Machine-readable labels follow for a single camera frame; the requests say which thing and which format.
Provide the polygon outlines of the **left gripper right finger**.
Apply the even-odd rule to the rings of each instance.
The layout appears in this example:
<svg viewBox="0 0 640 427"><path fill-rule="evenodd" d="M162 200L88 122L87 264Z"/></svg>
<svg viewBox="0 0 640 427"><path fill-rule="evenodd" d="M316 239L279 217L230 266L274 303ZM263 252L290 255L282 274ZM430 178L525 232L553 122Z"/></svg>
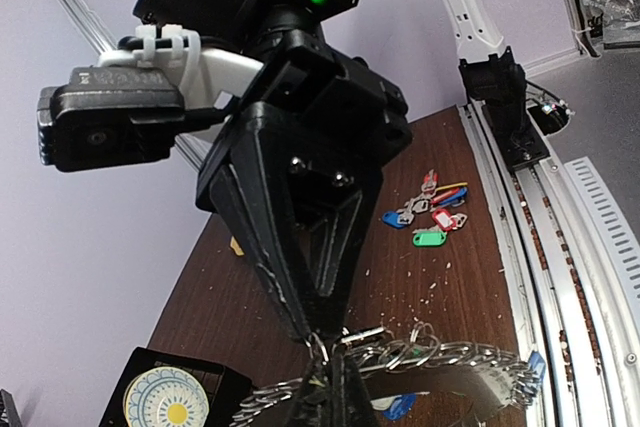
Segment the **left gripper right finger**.
<svg viewBox="0 0 640 427"><path fill-rule="evenodd" d="M332 360L332 425L379 426L359 368L342 354Z"/></svg>

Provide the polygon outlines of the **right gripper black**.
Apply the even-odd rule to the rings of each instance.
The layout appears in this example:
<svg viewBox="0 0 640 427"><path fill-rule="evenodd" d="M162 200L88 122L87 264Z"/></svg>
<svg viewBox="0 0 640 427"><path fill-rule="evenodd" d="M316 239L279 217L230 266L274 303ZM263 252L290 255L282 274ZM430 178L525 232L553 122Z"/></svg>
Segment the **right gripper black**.
<svg viewBox="0 0 640 427"><path fill-rule="evenodd" d="M308 32L256 51L264 65L224 111L196 205L225 221L293 340L336 337L380 167L412 141L408 105L393 82ZM318 167L320 146L368 162Z"/></svg>

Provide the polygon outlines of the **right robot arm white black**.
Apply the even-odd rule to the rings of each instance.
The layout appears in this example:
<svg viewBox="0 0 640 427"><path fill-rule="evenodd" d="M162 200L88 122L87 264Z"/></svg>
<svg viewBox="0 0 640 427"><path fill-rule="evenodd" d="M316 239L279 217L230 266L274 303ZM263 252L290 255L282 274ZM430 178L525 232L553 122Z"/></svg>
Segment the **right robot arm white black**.
<svg viewBox="0 0 640 427"><path fill-rule="evenodd" d="M401 90L330 47L322 24L359 0L138 0L143 23L179 24L261 63L199 177L274 296L291 335L333 340L382 186L411 142Z"/></svg>

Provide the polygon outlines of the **black keyring disc with rings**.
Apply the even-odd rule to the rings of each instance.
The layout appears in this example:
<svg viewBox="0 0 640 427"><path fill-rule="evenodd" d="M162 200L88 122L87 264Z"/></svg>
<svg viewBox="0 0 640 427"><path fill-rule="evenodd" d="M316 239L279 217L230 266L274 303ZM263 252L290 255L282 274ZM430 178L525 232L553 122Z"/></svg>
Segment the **black keyring disc with rings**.
<svg viewBox="0 0 640 427"><path fill-rule="evenodd" d="M510 351L469 341L443 342L425 322L416 323L406 338L387 331L379 340L353 348L339 345L340 338L327 345L312 336L307 342L310 362L328 359L332 371L337 354L352 359L371 401L412 393L460 395L470 403L460 426L480 426L509 406L527 408L541 390L543 382L537 381L528 360ZM304 375L255 389L241 402L232 425L285 426Z"/></svg>

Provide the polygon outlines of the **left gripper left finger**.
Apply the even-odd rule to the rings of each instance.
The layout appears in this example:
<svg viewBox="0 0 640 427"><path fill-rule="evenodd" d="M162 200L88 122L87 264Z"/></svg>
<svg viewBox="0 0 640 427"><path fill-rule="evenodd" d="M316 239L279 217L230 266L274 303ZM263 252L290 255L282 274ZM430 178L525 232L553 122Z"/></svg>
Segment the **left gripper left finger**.
<svg viewBox="0 0 640 427"><path fill-rule="evenodd" d="M289 409L285 426L327 427L332 425L331 361L312 360Z"/></svg>

